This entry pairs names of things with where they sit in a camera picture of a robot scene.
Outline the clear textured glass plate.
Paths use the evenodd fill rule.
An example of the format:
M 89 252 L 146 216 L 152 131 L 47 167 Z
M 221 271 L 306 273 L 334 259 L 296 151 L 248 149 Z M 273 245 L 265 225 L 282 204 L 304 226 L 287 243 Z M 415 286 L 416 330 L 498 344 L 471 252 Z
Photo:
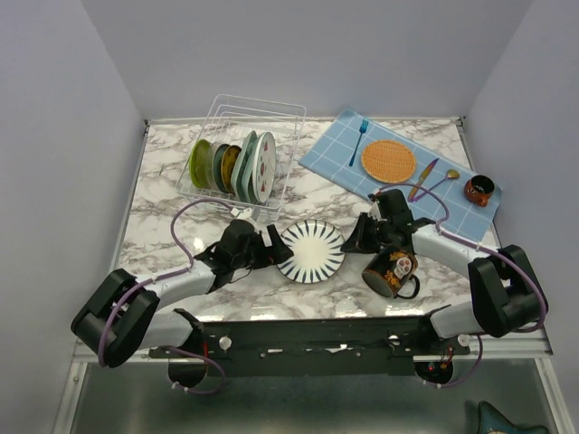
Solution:
M 217 184 L 215 182 L 215 176 L 214 176 L 214 159 L 215 159 L 215 153 L 216 153 L 216 150 L 218 147 L 219 147 L 218 142 L 212 142 L 211 146 L 210 146 L 210 151 L 208 154 L 208 180 L 209 180 L 210 187 L 214 191 L 218 190 Z

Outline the white wire dish rack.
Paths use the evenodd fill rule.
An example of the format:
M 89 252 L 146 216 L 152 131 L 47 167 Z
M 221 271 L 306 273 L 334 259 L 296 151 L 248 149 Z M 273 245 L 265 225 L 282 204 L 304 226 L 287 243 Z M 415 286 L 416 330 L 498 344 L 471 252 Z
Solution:
M 271 132 L 276 142 L 276 172 L 271 195 L 266 203 L 240 202 L 234 193 L 222 193 L 196 188 L 189 176 L 188 159 L 176 182 L 176 190 L 193 199 L 215 198 L 235 207 L 251 207 L 252 217 L 264 223 L 278 220 L 284 203 L 287 182 L 296 159 L 300 133 L 305 121 L 306 109 L 302 106 L 272 102 L 260 99 L 219 95 L 214 99 L 201 130 L 196 134 L 194 144 L 199 139 L 220 144 L 236 145 L 242 148 L 245 137 L 254 130 L 258 137 Z

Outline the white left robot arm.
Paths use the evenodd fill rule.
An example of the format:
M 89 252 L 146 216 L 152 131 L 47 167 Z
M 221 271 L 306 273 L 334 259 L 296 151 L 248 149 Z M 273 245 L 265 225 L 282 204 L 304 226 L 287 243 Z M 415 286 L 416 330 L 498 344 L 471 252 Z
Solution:
M 271 245 L 248 221 L 230 222 L 220 240 L 181 269 L 139 279 L 115 269 L 101 282 L 71 321 L 71 331 L 110 368 L 122 365 L 145 348 L 157 311 L 188 297 L 205 295 L 233 281 L 239 269 L 277 266 L 294 256 L 273 225 Z

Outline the yellow patterned round plate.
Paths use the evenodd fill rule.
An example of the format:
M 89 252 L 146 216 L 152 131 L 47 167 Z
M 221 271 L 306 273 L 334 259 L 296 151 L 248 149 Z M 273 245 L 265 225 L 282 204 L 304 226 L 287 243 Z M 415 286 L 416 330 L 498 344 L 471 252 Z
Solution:
M 242 149 L 239 146 L 232 145 L 225 149 L 221 162 L 221 177 L 223 185 L 228 193 L 234 193 L 233 190 L 233 169 L 236 165 L 237 158 Z

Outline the blue floral ceramic plate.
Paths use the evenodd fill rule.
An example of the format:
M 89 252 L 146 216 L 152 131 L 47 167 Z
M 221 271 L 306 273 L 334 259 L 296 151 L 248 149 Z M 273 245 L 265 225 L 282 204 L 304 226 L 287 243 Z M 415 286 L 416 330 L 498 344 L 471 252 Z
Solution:
M 214 159 L 215 182 L 217 184 L 218 190 L 221 191 L 222 193 L 226 193 L 226 194 L 230 193 L 230 190 L 227 188 L 227 186 L 225 185 L 225 182 L 223 181 L 222 161 L 223 161 L 223 156 L 229 147 L 230 147 L 229 144 L 220 144 L 216 150 L 215 159 Z

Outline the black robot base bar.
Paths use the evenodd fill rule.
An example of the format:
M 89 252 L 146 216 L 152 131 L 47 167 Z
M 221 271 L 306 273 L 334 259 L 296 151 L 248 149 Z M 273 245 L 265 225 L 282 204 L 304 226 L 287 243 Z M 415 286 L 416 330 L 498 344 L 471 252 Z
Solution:
M 218 364 L 209 372 L 230 378 L 414 375 L 416 360 L 470 352 L 456 337 L 437 336 L 420 316 L 202 323 L 170 313 L 152 321 L 142 347 L 156 357 L 207 354 Z

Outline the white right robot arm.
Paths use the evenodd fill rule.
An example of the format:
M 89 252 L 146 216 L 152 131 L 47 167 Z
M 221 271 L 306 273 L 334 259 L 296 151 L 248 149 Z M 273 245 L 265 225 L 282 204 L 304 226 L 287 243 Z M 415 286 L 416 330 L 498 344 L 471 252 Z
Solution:
M 437 354 L 458 335 L 502 337 L 543 326 L 548 303 L 521 248 L 493 249 L 446 231 L 441 222 L 416 219 L 398 189 L 381 188 L 369 198 L 370 211 L 359 215 L 341 250 L 373 255 L 362 276 L 374 292 L 394 297 L 415 272 L 419 256 L 470 283 L 470 301 L 427 314 L 427 325 L 416 332 L 423 352 Z

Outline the lime green round plate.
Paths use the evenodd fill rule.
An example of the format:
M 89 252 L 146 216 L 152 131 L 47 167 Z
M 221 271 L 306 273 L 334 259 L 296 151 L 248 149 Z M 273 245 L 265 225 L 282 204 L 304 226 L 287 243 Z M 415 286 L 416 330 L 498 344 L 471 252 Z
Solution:
M 189 176 L 196 188 L 208 189 L 210 184 L 207 176 L 207 161 L 211 144 L 206 139 L 199 139 L 189 156 Z

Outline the blue striped white plate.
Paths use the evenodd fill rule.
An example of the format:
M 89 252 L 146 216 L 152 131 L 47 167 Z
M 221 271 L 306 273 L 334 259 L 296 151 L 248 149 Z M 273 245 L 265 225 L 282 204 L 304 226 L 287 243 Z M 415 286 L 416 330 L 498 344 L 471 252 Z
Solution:
M 345 260 L 341 250 L 345 239 L 333 224 L 304 220 L 291 224 L 280 235 L 293 256 L 277 266 L 287 279 L 299 284 L 316 284 L 334 276 Z

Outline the white watermelon round plate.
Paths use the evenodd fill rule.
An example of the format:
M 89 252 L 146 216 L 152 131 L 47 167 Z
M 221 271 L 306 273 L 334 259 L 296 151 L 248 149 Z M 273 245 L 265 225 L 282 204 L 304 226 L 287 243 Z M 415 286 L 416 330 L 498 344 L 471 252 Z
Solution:
M 252 191 L 256 203 L 266 203 L 271 195 L 276 172 L 276 142 L 271 132 L 258 137 L 252 161 Z

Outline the teal square ceramic plate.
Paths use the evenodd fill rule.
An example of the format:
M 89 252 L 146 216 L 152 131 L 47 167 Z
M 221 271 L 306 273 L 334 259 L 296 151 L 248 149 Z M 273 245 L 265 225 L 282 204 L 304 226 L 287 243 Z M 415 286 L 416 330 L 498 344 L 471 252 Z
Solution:
M 246 202 L 245 194 L 242 191 L 242 176 L 246 166 L 246 159 L 251 154 L 252 146 L 257 139 L 257 133 L 252 130 L 243 140 L 242 149 L 238 155 L 232 173 L 232 186 L 234 194 L 240 202 Z

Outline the black skull pattern mug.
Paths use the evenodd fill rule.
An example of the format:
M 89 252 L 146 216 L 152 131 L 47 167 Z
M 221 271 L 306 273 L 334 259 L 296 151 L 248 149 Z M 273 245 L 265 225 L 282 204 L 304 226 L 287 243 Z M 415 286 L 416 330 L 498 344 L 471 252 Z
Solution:
M 411 300 L 418 296 L 421 283 L 415 276 L 418 262 L 408 250 L 384 247 L 362 271 L 363 281 L 379 296 Z M 414 288 L 410 295 L 402 295 L 401 289 L 409 281 Z

